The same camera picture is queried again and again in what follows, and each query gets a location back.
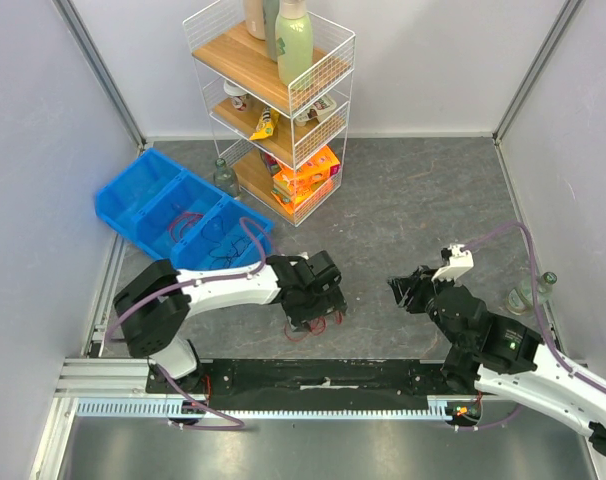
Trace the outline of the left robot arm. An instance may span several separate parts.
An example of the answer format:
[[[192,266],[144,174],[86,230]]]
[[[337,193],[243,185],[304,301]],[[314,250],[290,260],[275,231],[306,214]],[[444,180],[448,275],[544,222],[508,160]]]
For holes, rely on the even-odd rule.
[[[201,385],[203,371],[195,348],[179,336],[186,318],[277,304],[292,331],[310,331],[314,320],[347,312],[341,278],[325,250],[310,257],[269,255],[247,266],[210,271],[177,269],[167,259],[158,260],[115,296],[117,321],[105,339],[121,330],[131,357],[151,359],[173,387],[191,393]]]

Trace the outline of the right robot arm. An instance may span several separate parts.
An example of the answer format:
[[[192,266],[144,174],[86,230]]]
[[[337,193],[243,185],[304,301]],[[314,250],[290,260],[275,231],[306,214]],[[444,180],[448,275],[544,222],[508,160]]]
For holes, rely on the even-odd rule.
[[[451,344],[441,368],[450,392],[468,389],[514,401],[568,426],[606,457],[606,380],[572,361],[535,330],[493,313],[464,286],[434,281],[421,266],[391,277],[397,305],[426,314]]]

